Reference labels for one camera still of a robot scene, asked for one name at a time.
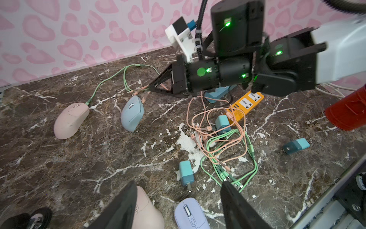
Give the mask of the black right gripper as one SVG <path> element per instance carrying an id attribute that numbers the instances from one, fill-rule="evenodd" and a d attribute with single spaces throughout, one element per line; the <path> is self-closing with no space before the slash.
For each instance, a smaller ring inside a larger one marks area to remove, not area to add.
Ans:
<path id="1" fill-rule="evenodd" d="M 211 7 L 215 55 L 189 64 L 181 58 L 168 65 L 148 89 L 176 97 L 213 88 L 243 85 L 252 79 L 254 53 L 262 45 L 263 1 L 220 1 Z M 162 84 L 172 81 L 172 89 Z"/>

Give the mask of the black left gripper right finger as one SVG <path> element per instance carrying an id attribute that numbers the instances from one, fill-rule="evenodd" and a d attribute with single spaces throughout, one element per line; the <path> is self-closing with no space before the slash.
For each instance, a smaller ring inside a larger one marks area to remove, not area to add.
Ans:
<path id="1" fill-rule="evenodd" d="M 227 229 L 271 228 L 229 181 L 222 183 L 220 195 Z"/>

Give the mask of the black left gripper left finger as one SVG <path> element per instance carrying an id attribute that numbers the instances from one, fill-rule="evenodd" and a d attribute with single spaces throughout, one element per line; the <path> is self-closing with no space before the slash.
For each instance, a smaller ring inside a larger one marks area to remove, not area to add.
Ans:
<path id="1" fill-rule="evenodd" d="M 132 180 L 105 208 L 88 229 L 131 229 L 137 202 L 137 185 Z"/>

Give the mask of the lavender wireless mouse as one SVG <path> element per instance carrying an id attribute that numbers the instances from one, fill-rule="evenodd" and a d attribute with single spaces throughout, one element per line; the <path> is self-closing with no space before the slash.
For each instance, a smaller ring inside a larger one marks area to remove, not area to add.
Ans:
<path id="1" fill-rule="evenodd" d="M 210 229 L 201 206 L 194 198 L 181 201 L 175 208 L 174 218 L 179 229 Z"/>

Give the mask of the light blue wireless mouse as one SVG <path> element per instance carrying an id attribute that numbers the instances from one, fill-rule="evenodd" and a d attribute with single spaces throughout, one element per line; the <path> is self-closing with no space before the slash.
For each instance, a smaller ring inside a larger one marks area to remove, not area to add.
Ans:
<path id="1" fill-rule="evenodd" d="M 134 95 L 124 106 L 121 113 L 121 123 L 125 130 L 134 132 L 144 115 L 142 100 Z"/>

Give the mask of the teal charger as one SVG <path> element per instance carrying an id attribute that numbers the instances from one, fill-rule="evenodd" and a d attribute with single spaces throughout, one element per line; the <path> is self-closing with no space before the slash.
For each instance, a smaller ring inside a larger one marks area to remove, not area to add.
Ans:
<path id="1" fill-rule="evenodd" d="M 191 185 L 194 183 L 194 175 L 190 161 L 181 161 L 179 163 L 179 171 L 181 175 L 182 186 L 187 187 L 188 192 L 191 192 Z"/>

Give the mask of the teal USB charger adapter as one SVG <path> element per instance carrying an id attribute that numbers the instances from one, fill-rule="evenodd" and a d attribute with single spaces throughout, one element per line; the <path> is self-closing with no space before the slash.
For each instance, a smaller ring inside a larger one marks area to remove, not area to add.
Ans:
<path id="1" fill-rule="evenodd" d="M 300 138 L 285 144 L 283 150 L 287 155 L 291 155 L 309 147 L 309 142 L 305 138 Z"/>
<path id="2" fill-rule="evenodd" d="M 218 134 L 225 134 L 229 131 L 231 131 L 229 119 L 226 115 L 220 115 L 217 117 L 215 121 L 216 130 L 218 130 Z"/>

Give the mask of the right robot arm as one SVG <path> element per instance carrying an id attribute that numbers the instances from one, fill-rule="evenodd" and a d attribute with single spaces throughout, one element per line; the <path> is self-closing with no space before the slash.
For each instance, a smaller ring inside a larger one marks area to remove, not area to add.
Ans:
<path id="1" fill-rule="evenodd" d="M 366 70 L 366 6 L 348 1 L 326 5 L 354 19 L 304 28 L 270 41 L 264 32 L 264 1 L 220 1 L 211 8 L 212 31 L 202 40 L 207 2 L 196 26 L 179 18 L 166 29 L 182 55 L 148 86 L 178 98 L 241 85 L 253 93 L 286 96 L 313 90 Z"/>

